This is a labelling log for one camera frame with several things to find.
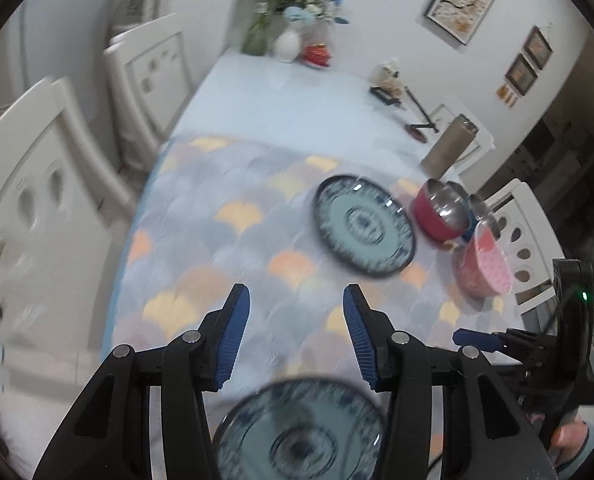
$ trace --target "plate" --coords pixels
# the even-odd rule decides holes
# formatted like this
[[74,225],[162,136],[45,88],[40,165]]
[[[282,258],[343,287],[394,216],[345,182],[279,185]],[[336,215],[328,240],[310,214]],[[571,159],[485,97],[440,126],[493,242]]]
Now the plate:
[[364,178],[326,179],[315,195],[314,215],[333,253],[368,274],[399,272],[415,255],[415,233],[404,207]]
[[239,403],[215,433],[221,480],[369,480],[383,418],[345,384],[300,379]]

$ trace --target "white vase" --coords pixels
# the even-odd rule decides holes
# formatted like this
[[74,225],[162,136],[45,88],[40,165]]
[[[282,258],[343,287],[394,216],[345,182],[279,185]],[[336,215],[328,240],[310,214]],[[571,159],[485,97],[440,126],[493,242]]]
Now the white vase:
[[301,30],[299,22],[289,22],[286,30],[275,41],[274,53],[279,61],[292,63],[301,52]]

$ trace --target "red pot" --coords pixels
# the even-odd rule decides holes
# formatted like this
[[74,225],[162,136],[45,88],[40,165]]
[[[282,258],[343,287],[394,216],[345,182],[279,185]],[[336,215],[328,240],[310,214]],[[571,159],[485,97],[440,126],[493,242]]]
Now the red pot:
[[417,223],[431,238],[445,242],[460,237],[470,227],[465,200],[439,180],[428,180],[413,200]]

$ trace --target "scale-patterned tablecloth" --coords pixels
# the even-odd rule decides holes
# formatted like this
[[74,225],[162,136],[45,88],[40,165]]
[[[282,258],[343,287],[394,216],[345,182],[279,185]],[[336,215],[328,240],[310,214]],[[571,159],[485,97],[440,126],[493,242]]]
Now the scale-patterned tablecloth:
[[[165,346],[221,308],[233,283],[245,283],[250,317],[232,378],[205,397],[212,430],[243,397],[283,378],[338,377],[369,393],[342,313],[349,283],[359,283],[370,306],[387,313],[395,328],[428,345],[455,349],[450,338],[459,327],[522,327],[512,297],[465,298],[452,272],[457,251],[438,246],[417,227],[413,262],[386,279],[349,270],[322,245],[312,219],[322,180],[365,176],[408,207],[423,182],[419,170],[387,175],[223,137],[172,142],[133,224],[105,350],[121,343],[136,351]],[[434,404],[440,410],[440,396]],[[441,427],[440,416],[434,417],[435,452]],[[154,429],[153,439],[160,436]]]

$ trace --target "white chair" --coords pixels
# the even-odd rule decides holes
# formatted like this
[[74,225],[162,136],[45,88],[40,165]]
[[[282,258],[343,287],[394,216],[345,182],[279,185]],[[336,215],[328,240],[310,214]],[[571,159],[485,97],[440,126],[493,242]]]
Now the white chair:
[[432,130],[424,130],[424,133],[435,136],[436,139],[438,139],[446,131],[446,128],[452,120],[459,114],[464,114],[475,124],[475,126],[478,127],[478,133],[475,140],[471,142],[453,165],[453,168],[455,168],[457,173],[461,174],[473,164],[481,160],[481,158],[488,152],[494,150],[493,136],[486,129],[484,124],[455,96],[446,96],[443,99],[443,102],[430,113],[430,118],[437,126],[439,133],[435,134]]
[[124,160],[149,173],[193,91],[182,23],[170,14],[111,40],[104,52]]
[[105,316],[123,245],[96,200],[124,220],[135,206],[85,126],[64,80],[43,79],[0,117],[0,343],[74,367],[90,353],[94,311]]
[[525,182],[514,179],[486,200],[502,228],[499,243],[514,275],[520,314],[555,296],[552,260],[563,258],[548,218]]

